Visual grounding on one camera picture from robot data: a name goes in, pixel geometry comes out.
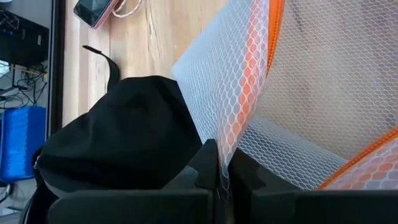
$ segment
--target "charging cable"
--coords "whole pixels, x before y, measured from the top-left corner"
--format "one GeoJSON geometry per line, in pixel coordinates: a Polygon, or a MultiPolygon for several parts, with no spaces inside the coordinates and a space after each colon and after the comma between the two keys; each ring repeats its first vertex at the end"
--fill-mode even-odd
{"type": "Polygon", "coordinates": [[[138,10],[139,6],[142,4],[142,0],[138,0],[138,3],[133,10],[123,15],[118,14],[122,10],[123,6],[127,3],[127,1],[128,0],[123,0],[117,9],[112,11],[114,16],[120,19],[126,18],[127,16],[133,15],[138,10]]]}

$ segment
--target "blue container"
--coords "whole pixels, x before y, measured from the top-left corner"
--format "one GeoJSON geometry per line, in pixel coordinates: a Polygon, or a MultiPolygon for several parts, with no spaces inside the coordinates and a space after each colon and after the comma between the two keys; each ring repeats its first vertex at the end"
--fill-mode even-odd
{"type": "Polygon", "coordinates": [[[45,141],[45,108],[27,106],[2,114],[0,180],[33,177],[32,156],[45,141]]]}

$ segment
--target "smartphone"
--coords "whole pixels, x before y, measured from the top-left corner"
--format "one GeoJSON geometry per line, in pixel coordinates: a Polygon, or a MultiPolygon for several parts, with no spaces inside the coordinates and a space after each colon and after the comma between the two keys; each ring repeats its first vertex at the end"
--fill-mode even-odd
{"type": "Polygon", "coordinates": [[[73,12],[91,28],[102,26],[119,0],[79,0],[73,12]]]}

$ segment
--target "wooden surface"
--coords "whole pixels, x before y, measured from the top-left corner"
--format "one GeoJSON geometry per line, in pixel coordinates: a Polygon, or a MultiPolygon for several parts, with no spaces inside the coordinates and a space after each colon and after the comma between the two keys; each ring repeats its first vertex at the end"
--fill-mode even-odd
{"type": "MultiPolygon", "coordinates": [[[[63,125],[87,112],[106,92],[106,60],[84,50],[90,45],[120,66],[123,78],[168,77],[178,60],[227,0],[144,0],[134,15],[109,17],[98,30],[89,29],[73,14],[77,0],[67,1],[63,125]]],[[[133,9],[137,0],[127,0],[133,9]]]]}

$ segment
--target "black plastic frame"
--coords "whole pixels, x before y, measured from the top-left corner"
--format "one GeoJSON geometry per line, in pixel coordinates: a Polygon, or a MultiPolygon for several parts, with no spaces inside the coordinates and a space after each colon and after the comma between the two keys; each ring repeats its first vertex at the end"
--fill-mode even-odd
{"type": "Polygon", "coordinates": [[[46,117],[47,138],[62,127],[65,3],[66,0],[52,1],[49,47],[49,100],[46,117]]]}

